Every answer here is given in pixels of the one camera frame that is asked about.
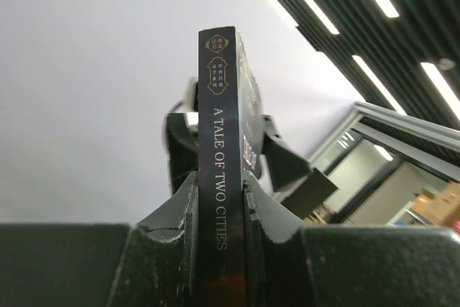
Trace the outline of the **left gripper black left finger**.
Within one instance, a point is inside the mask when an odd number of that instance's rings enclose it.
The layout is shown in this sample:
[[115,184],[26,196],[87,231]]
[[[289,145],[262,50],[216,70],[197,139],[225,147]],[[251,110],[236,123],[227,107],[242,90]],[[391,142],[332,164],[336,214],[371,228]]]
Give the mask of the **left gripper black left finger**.
[[196,179],[135,226],[2,224],[1,304],[191,306]]

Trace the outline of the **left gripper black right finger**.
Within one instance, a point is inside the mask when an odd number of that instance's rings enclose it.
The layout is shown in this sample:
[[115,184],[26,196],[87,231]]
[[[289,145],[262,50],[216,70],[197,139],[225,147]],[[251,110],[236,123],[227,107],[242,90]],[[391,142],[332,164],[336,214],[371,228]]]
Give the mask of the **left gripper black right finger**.
[[249,306],[457,306],[459,235],[313,226],[244,181]]

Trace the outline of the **dark Tale of Two Cities book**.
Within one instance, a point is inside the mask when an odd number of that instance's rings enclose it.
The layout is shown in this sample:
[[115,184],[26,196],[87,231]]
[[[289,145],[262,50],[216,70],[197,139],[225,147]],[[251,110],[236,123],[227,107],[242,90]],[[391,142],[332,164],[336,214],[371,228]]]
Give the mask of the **dark Tale of Two Cities book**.
[[236,27],[198,34],[198,304],[247,304],[244,179],[262,173],[260,92]]

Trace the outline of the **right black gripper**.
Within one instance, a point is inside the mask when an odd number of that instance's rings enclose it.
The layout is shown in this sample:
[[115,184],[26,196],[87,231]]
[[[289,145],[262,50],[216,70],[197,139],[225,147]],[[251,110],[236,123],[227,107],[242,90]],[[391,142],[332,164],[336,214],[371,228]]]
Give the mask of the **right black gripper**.
[[[264,115],[263,119],[262,154],[267,162],[273,198],[289,210],[316,209],[338,187],[284,142],[271,116]],[[174,195],[188,175],[198,171],[198,135],[187,127],[184,113],[169,113],[164,133],[170,190]]]

